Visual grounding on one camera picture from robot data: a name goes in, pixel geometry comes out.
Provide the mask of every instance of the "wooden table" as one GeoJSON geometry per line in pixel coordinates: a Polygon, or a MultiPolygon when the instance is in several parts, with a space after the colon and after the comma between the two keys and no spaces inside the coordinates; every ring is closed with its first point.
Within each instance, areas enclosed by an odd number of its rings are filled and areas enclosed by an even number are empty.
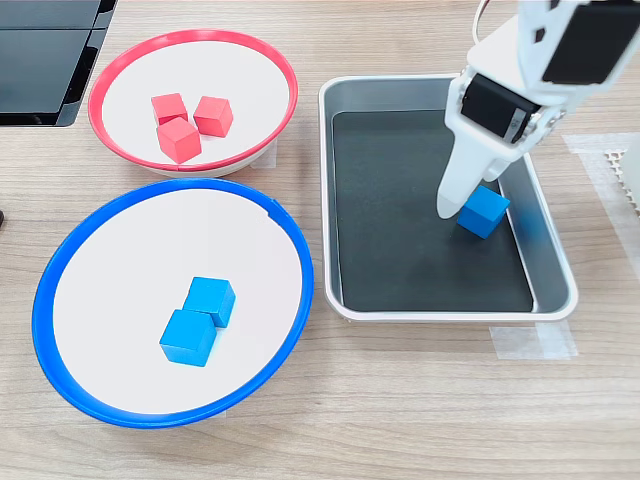
{"type": "MultiPolygon", "coordinates": [[[[40,275],[89,213],[162,177],[108,151],[86,103],[67,129],[0,130],[0,478],[9,479],[637,479],[640,290],[599,198],[561,135],[640,131],[640,56],[534,151],[576,275],[580,355],[498,360],[486,326],[366,326],[322,294],[317,93],[345,74],[459,71],[475,1],[121,0],[95,73],[171,30],[211,27],[280,49],[300,81],[276,170],[232,180],[277,198],[316,267],[316,297],[294,353],[226,416],[136,431],[67,404],[33,351],[40,275]]],[[[481,31],[515,11],[493,2],[481,31]]]]}

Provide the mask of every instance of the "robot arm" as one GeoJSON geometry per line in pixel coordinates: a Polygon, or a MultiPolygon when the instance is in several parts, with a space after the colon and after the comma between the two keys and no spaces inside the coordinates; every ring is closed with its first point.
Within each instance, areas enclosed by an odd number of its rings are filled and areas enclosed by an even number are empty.
{"type": "Polygon", "coordinates": [[[438,215],[455,215],[482,179],[497,179],[588,95],[608,90],[639,45],[640,0],[521,1],[449,86],[455,142],[438,215]]]}

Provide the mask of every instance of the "blue cube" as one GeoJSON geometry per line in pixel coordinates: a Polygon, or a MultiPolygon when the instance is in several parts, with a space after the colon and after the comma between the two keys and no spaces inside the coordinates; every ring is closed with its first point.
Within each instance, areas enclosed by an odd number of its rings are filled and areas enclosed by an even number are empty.
{"type": "Polygon", "coordinates": [[[228,280],[195,277],[182,308],[207,313],[216,327],[226,328],[235,301],[236,294],[228,280]]]}
{"type": "Polygon", "coordinates": [[[486,239],[504,217],[509,203],[487,187],[478,187],[462,207],[458,225],[486,239]]]}
{"type": "Polygon", "coordinates": [[[176,310],[164,330],[160,345],[170,361],[204,367],[215,338],[216,327],[210,315],[176,310]]]}

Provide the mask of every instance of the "metal tray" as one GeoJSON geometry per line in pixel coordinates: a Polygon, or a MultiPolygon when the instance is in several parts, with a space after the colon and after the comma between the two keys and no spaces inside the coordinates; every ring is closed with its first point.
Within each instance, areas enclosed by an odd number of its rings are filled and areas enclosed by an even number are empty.
{"type": "Polygon", "coordinates": [[[320,91],[325,294],[357,322],[550,322],[578,292],[531,159],[485,184],[511,200],[482,240],[438,218],[453,75],[334,79],[320,91]]]}

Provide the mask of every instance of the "red cube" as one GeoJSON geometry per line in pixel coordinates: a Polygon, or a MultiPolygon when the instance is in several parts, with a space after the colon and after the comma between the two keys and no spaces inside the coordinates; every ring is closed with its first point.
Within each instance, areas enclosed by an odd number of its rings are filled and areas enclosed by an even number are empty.
{"type": "Polygon", "coordinates": [[[193,119],[203,135],[226,137],[233,122],[233,113],[229,100],[224,98],[202,97],[193,119]]]}
{"type": "Polygon", "coordinates": [[[184,163],[202,152],[198,130],[182,117],[160,125],[158,141],[160,150],[176,163],[184,163]]]}
{"type": "Polygon", "coordinates": [[[189,121],[187,109],[184,106],[184,102],[182,101],[182,97],[179,93],[153,97],[151,99],[151,104],[153,105],[153,111],[158,125],[164,125],[178,117],[189,121]]]}

